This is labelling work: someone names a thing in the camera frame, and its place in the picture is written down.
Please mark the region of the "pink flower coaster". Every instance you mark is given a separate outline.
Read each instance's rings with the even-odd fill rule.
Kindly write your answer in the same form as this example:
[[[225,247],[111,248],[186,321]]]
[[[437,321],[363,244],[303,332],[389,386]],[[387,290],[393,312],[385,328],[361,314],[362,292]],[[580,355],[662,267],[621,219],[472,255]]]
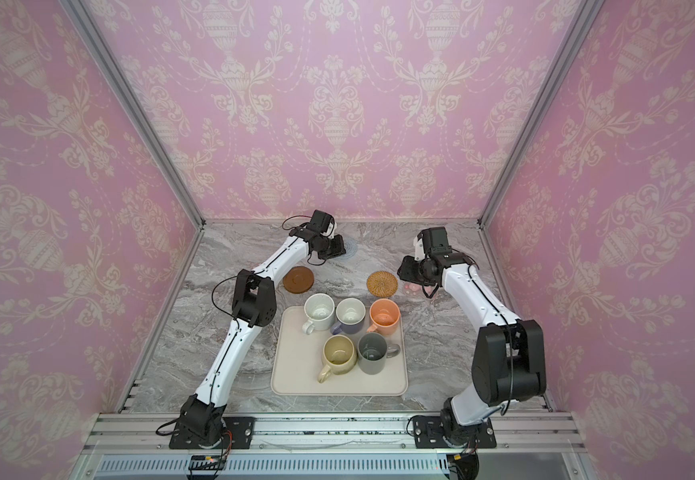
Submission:
[[[405,282],[403,283],[403,292],[406,296],[419,297],[423,296],[423,288],[417,284]]]

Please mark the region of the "tan rattan round coaster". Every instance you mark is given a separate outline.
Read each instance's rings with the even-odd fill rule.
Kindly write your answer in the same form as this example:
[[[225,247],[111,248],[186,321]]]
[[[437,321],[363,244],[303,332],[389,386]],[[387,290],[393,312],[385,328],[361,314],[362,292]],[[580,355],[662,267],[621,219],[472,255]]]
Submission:
[[[367,290],[377,298],[389,298],[397,293],[399,280],[388,271],[377,271],[367,277]]]

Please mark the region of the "brown wooden round coaster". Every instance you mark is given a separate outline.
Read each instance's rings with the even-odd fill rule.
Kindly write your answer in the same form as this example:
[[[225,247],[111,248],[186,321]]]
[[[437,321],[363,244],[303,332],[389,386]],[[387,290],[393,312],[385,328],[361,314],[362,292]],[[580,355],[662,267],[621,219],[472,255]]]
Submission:
[[[282,280],[283,288],[292,294],[303,294],[314,284],[313,272],[304,266],[293,267]]]

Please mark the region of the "white ceramic mug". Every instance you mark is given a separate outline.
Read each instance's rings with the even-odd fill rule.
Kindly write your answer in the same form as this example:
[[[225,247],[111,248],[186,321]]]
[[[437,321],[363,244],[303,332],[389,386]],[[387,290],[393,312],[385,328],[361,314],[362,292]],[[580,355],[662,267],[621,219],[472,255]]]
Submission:
[[[325,293],[311,295],[303,306],[306,320],[301,327],[305,335],[317,331],[329,331],[335,320],[335,303],[331,296]]]

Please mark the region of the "grey green ceramic mug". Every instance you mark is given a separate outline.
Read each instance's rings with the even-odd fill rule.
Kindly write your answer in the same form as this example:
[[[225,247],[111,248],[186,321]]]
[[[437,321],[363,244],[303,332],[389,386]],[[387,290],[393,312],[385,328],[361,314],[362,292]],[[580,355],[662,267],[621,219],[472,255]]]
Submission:
[[[357,355],[359,368],[367,375],[377,375],[385,369],[387,359],[393,358],[401,353],[401,346],[397,343],[388,342],[385,336],[375,332],[365,333],[359,344],[357,344]]]

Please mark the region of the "blue woven round coaster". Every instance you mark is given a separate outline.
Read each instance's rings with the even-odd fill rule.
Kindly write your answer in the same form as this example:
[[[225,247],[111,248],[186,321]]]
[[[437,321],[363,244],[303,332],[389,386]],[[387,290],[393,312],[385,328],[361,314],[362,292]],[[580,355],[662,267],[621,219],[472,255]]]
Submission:
[[[357,250],[359,250],[359,246],[357,246],[357,242],[355,240],[345,237],[343,238],[343,246],[345,254],[341,256],[342,260],[351,259],[355,257],[355,255],[357,255]]]

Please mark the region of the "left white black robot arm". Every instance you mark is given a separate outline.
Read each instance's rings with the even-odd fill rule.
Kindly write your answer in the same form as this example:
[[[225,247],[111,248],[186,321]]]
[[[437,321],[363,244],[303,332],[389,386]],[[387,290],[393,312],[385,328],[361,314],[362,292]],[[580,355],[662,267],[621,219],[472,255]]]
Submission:
[[[329,260],[345,253],[340,234],[327,235],[303,225],[291,230],[289,240],[259,266],[238,272],[227,336],[209,372],[173,421],[171,449],[216,449],[231,444],[231,430],[223,415],[243,359],[275,318],[277,284],[311,254]]]

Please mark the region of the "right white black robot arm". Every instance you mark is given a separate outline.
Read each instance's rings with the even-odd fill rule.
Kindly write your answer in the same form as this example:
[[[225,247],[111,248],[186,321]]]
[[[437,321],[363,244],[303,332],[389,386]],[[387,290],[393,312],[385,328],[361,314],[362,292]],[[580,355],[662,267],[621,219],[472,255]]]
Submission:
[[[495,413],[547,391],[545,338],[535,320],[522,320],[481,280],[477,268],[456,253],[421,260],[407,255],[399,279],[447,292],[477,330],[471,385],[441,409],[443,438],[452,446],[475,443]]]

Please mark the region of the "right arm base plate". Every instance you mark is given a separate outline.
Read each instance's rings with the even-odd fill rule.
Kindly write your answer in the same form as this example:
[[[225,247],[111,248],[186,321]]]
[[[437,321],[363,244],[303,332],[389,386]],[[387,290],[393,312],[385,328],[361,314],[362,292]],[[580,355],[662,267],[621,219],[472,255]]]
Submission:
[[[491,420],[479,425],[461,427],[453,424],[453,437],[445,434],[445,424],[439,416],[415,415],[407,422],[407,433],[413,436],[417,449],[493,449],[497,447]]]

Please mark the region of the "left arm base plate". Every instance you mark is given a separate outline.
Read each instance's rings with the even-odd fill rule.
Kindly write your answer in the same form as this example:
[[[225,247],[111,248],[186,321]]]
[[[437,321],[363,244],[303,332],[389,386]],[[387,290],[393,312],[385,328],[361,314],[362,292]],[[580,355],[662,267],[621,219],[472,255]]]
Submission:
[[[194,426],[185,417],[179,417],[168,446],[172,450],[247,450],[253,438],[255,420],[253,416],[231,415]]]

